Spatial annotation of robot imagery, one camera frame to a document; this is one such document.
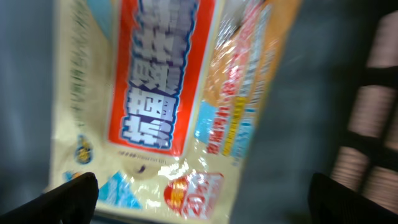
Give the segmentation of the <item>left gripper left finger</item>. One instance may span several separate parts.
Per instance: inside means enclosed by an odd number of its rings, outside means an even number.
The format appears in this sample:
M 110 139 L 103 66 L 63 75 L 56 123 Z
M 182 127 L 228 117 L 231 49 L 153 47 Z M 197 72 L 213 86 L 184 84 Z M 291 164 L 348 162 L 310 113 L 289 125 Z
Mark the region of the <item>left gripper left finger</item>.
M 96 176 L 86 172 L 1 215 L 1 224 L 89 223 L 98 195 Z

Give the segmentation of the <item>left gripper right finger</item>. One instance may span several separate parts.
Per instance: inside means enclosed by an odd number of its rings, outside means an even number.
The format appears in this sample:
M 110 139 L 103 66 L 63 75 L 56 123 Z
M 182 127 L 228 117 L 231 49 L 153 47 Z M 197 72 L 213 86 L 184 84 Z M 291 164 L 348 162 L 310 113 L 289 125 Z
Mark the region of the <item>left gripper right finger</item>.
M 308 207 L 313 224 L 397 224 L 397 214 L 321 173 L 312 176 Z

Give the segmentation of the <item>orange cream snack bag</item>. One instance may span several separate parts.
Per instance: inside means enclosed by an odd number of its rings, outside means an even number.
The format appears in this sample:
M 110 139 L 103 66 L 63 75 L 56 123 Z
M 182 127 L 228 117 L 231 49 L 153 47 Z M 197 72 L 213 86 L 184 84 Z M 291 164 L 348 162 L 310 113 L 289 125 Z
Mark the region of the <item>orange cream snack bag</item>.
M 228 223 L 298 0 L 59 0 L 49 188 L 96 211 Z

